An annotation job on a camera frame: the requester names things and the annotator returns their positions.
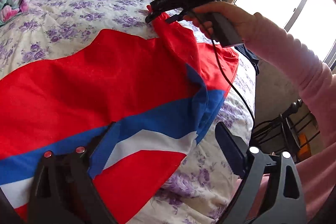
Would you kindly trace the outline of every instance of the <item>bed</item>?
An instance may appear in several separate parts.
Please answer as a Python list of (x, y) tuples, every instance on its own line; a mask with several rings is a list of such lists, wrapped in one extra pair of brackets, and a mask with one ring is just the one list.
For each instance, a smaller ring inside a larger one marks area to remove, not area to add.
[[(145, 39), (157, 37), (144, 20), (150, 1), (31, 0), (28, 12), (0, 28), (0, 79), (28, 63), (72, 55), (88, 46), (102, 29)], [(193, 31), (198, 43), (211, 43), (191, 23), (180, 24)], [(245, 56), (238, 54), (233, 84), (253, 111), (255, 70)], [(231, 89), (204, 139), (129, 223), (212, 223), (222, 214), (237, 177), (214, 136), (219, 121), (249, 142), (252, 119)]]

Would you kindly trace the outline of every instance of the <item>window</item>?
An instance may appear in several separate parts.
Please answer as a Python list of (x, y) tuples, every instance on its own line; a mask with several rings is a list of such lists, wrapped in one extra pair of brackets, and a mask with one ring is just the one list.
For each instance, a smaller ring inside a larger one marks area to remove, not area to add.
[(334, 0), (236, 0), (235, 4), (250, 14), (260, 12), (285, 28), (321, 60), (328, 59), (328, 63), (335, 60)]

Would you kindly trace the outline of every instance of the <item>pink sweater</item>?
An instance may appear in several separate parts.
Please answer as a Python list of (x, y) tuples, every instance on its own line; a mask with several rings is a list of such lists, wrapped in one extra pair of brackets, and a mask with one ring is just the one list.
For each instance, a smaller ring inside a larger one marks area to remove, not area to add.
[[(296, 165), (305, 194), (308, 219), (321, 208), (336, 183), (336, 75), (307, 46), (259, 13), (248, 49), (281, 70), (298, 88), (316, 117), (325, 149)], [(252, 210), (261, 204), (268, 177)]]

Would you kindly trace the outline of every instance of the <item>orange object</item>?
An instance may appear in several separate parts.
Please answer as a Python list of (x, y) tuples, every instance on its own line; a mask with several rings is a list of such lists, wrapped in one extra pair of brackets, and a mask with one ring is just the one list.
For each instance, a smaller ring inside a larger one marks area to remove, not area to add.
[[(303, 145), (307, 142), (307, 137), (304, 133), (299, 135), (299, 142), (300, 145)], [(300, 161), (303, 161), (305, 159), (308, 159), (311, 157), (311, 151), (310, 151), (310, 145), (307, 143), (304, 147), (302, 147), (299, 152), (297, 153), (297, 157)]]

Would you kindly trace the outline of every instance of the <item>blue stripe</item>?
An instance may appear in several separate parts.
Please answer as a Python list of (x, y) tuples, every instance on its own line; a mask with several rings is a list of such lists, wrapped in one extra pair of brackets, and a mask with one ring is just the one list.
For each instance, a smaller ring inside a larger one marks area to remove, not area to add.
[[(189, 79), (200, 85), (196, 95), (126, 117), (114, 124), (91, 157), (89, 175), (92, 178), (102, 172), (115, 144), (142, 129), (160, 132), (175, 139), (197, 131), (197, 143), (203, 139), (222, 105), (224, 92), (207, 91), (203, 80), (191, 67), (187, 66), (187, 72)], [(0, 176), (0, 185), (32, 177), (45, 151), (51, 150), (57, 155), (70, 153), (80, 145), (85, 146), (106, 129), (107, 126), (95, 128), (43, 148), (0, 160), (0, 174), (6, 174)]]
[(93, 137), (100, 135), (106, 129), (107, 127), (95, 128), (51, 145), (0, 160), (0, 185), (33, 177), (45, 151), (53, 151), (56, 155), (71, 153), (78, 146), (86, 146)]

